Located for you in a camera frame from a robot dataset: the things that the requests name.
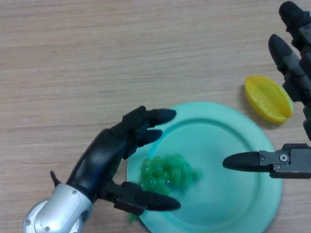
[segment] table surface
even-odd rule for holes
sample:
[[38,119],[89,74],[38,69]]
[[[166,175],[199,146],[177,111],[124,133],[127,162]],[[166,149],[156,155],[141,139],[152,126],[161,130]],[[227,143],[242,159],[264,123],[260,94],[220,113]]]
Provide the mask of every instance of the table surface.
[[[297,0],[304,9],[311,1]],[[281,0],[0,0],[0,232],[65,181],[96,134],[132,109],[214,101],[249,116],[275,148],[308,143],[302,104],[275,127],[243,93],[249,74],[282,84],[267,41],[290,42]],[[123,162],[116,181],[125,179]],[[310,232],[311,185],[284,181],[268,233]],[[143,233],[99,201],[86,233]]]

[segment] screw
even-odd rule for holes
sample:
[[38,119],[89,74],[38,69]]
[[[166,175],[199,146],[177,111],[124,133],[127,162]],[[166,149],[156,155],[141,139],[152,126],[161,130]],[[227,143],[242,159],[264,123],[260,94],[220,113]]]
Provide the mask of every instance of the screw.
[[281,160],[282,162],[286,162],[286,161],[288,160],[287,155],[286,155],[286,154],[280,155],[280,160]]
[[27,219],[26,221],[25,221],[25,226],[29,226],[31,224],[31,221],[29,220],[29,219]]

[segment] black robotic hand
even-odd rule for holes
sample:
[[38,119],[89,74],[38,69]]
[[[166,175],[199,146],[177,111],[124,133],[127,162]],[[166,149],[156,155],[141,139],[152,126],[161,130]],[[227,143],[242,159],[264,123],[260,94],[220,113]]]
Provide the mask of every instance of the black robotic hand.
[[[301,59],[276,34],[269,39],[269,51],[277,69],[284,75],[283,85],[292,101],[304,104],[304,129],[311,140],[311,15],[296,4],[287,1],[279,14],[286,31],[293,37]],[[254,151],[234,154],[223,161],[233,170],[269,172],[272,178],[311,178],[311,147],[307,144],[285,144],[276,152]]]
[[[138,147],[158,140],[161,130],[149,129],[169,122],[176,116],[175,110],[154,109],[141,106],[126,114],[122,122],[101,131],[74,167],[67,185],[84,193],[93,203],[97,199],[114,203],[114,207],[141,215],[144,210],[168,211],[180,208],[180,203],[168,196],[145,192],[137,184],[112,178],[121,159],[127,159]],[[53,172],[55,185],[60,183]]]

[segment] wood grain surface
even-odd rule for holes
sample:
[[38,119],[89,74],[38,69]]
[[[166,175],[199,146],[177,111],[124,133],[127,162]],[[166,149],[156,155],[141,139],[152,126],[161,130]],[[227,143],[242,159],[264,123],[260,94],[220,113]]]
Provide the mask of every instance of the wood grain surface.
[[[290,42],[282,2],[0,0],[0,232],[22,232],[26,212],[53,190],[49,171],[65,181],[96,134],[140,105],[222,103],[259,124],[275,148],[308,143],[302,104],[275,127],[242,91],[249,74],[283,82],[267,47],[273,33]],[[310,0],[296,3],[311,10]],[[310,233],[310,181],[283,183],[267,232]],[[84,232],[146,232],[126,218],[99,201]]]

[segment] robotic hand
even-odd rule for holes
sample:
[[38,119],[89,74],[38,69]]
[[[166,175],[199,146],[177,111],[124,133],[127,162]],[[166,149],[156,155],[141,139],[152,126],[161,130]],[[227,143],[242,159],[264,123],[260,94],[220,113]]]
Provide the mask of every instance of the robotic hand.
[[168,196],[145,192],[137,184],[113,182],[121,159],[127,159],[138,147],[158,140],[161,130],[149,130],[172,120],[175,110],[141,106],[126,114],[122,122],[101,131],[74,167],[66,184],[51,171],[55,189],[50,198],[36,204],[24,219],[24,233],[81,233],[83,223],[98,199],[135,215],[145,210],[168,211],[180,203]]
[[[311,15],[301,10],[291,1],[283,3],[279,9],[281,19],[293,37],[301,59],[277,35],[269,39],[269,51],[284,75],[283,85],[292,101],[304,104],[304,129],[311,140]],[[269,172],[272,178],[311,178],[311,147],[307,144],[285,144],[276,152],[245,152],[231,155],[223,161],[223,166],[233,170]]]

